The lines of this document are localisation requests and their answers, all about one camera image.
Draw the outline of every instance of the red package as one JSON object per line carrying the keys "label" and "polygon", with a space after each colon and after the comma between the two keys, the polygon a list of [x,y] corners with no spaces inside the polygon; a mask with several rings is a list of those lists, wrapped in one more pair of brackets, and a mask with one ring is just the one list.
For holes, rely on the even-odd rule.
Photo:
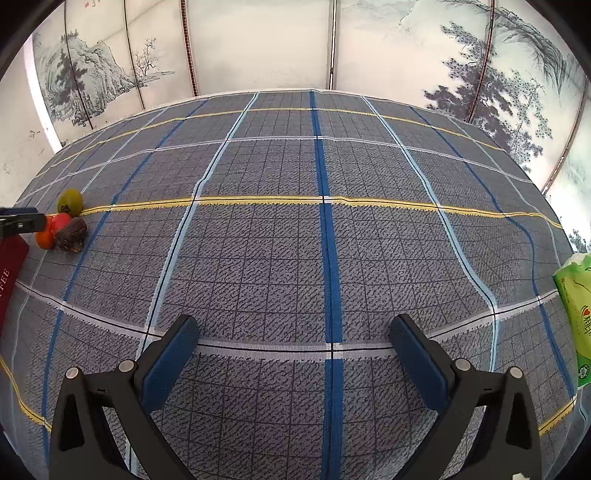
{"label": "red package", "polygon": [[14,282],[28,252],[29,245],[20,235],[0,241],[0,335]]}

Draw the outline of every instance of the tomato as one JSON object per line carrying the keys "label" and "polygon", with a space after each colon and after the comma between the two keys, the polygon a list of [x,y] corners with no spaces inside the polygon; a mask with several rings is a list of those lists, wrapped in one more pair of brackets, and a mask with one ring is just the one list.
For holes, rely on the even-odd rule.
{"label": "tomato", "polygon": [[55,235],[58,230],[61,230],[70,223],[70,220],[72,220],[72,217],[67,213],[58,213],[57,215],[54,215],[51,219],[51,233]]}
{"label": "tomato", "polygon": [[45,216],[45,230],[42,232],[35,232],[35,240],[37,241],[37,245],[39,248],[43,250],[50,250],[53,248],[54,238],[53,233],[51,232],[51,221],[53,219],[51,216]]}

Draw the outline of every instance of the green package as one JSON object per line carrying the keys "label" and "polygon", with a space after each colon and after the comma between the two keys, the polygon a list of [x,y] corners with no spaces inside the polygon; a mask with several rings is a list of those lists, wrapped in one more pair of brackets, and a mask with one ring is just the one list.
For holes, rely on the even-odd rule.
{"label": "green package", "polygon": [[554,282],[569,316],[582,387],[591,383],[591,254],[576,257],[582,259],[558,270]]}

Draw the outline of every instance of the painted screen panel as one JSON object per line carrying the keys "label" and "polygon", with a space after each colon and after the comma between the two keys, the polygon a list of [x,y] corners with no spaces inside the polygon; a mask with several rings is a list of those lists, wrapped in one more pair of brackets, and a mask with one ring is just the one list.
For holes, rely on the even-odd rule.
{"label": "painted screen panel", "polygon": [[131,68],[122,1],[66,2],[72,62],[94,128],[142,111]]}
{"label": "painted screen panel", "polygon": [[[461,3],[486,16],[478,1]],[[570,135],[584,74],[554,28],[527,2],[495,3],[493,50],[474,123],[540,188]]]}
{"label": "painted screen panel", "polygon": [[180,2],[126,0],[126,4],[129,42],[145,107],[192,97]]}
{"label": "painted screen panel", "polygon": [[41,94],[62,145],[92,130],[78,94],[66,47],[64,4],[61,4],[33,34],[33,55]]}
{"label": "painted screen panel", "polygon": [[[444,113],[464,119],[488,22],[444,0],[343,0],[336,89],[418,106],[437,106],[448,96]],[[468,62],[472,68],[458,72]]]}
{"label": "painted screen panel", "polygon": [[591,100],[587,100],[577,135],[546,195],[575,251],[591,251]]}
{"label": "painted screen panel", "polygon": [[187,3],[199,93],[324,88],[329,0]]}

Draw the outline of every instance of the red tomato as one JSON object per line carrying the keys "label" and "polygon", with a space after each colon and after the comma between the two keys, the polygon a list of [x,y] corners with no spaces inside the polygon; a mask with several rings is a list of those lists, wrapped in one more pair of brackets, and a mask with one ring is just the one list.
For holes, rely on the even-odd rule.
{"label": "red tomato", "polygon": [[58,230],[61,230],[70,223],[70,220],[72,220],[72,217],[64,212],[54,215],[51,219],[51,233],[55,235]]}

